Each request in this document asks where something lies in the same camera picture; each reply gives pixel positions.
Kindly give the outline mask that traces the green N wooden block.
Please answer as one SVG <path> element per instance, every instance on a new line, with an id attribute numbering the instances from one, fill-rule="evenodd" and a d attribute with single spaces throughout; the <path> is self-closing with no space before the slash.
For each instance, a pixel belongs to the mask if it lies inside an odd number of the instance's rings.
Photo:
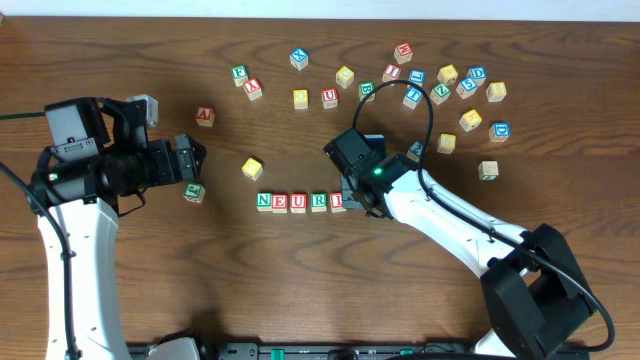
<path id="1" fill-rule="evenodd" d="M 272 211 L 272 196 L 270 192 L 260 192 L 256 195 L 256 208 L 258 211 Z"/>

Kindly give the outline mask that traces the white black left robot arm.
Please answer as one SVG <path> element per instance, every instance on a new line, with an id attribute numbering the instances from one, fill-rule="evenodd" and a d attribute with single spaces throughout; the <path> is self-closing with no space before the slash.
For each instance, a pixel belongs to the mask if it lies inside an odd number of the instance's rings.
<path id="1" fill-rule="evenodd" d="M 206 150 L 186 134 L 150 140 L 158 103 L 149 95 L 76 98 L 44 113 L 53 143 L 41 153 L 28 195 L 46 248 L 46 356 L 128 359 L 114 261 L 124 215 L 118 201 L 180 182 L 186 199 L 201 201 L 205 190 L 195 180 Z"/>

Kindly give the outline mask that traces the green R wooden block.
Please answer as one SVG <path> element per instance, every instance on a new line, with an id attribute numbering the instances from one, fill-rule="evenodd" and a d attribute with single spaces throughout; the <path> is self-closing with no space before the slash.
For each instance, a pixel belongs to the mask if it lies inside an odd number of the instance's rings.
<path id="1" fill-rule="evenodd" d="M 312 193 L 310 204 L 312 212 L 326 212 L 328 206 L 327 194 L 324 192 Z"/>

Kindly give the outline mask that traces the yellow S wooden block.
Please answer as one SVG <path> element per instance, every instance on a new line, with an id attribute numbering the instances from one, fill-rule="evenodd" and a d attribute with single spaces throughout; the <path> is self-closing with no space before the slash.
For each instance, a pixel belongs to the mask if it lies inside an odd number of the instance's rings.
<path id="1" fill-rule="evenodd" d="M 437 152 L 442 154 L 451 154 L 456 147 L 456 136 L 453 134 L 442 133 L 438 138 Z"/>

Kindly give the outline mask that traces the red E wooden block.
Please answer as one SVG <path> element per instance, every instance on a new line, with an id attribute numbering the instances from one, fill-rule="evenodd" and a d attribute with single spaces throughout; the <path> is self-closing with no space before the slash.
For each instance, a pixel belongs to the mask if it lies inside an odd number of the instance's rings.
<path id="1" fill-rule="evenodd" d="M 273 194 L 271 210 L 273 213 L 287 213 L 288 212 L 288 195 L 287 194 Z"/>

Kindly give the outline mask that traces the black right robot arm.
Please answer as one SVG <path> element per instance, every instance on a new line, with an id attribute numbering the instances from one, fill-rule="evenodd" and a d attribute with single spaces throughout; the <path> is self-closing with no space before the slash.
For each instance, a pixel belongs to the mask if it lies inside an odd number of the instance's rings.
<path id="1" fill-rule="evenodd" d="M 419 230 L 480 279 L 492 329 L 475 352 L 520 359 L 572 353 L 567 340 L 596 307 L 559 231 L 547 224 L 528 231 L 492 217 L 406 155 L 385 156 L 355 129 L 324 151 L 371 215 Z"/>

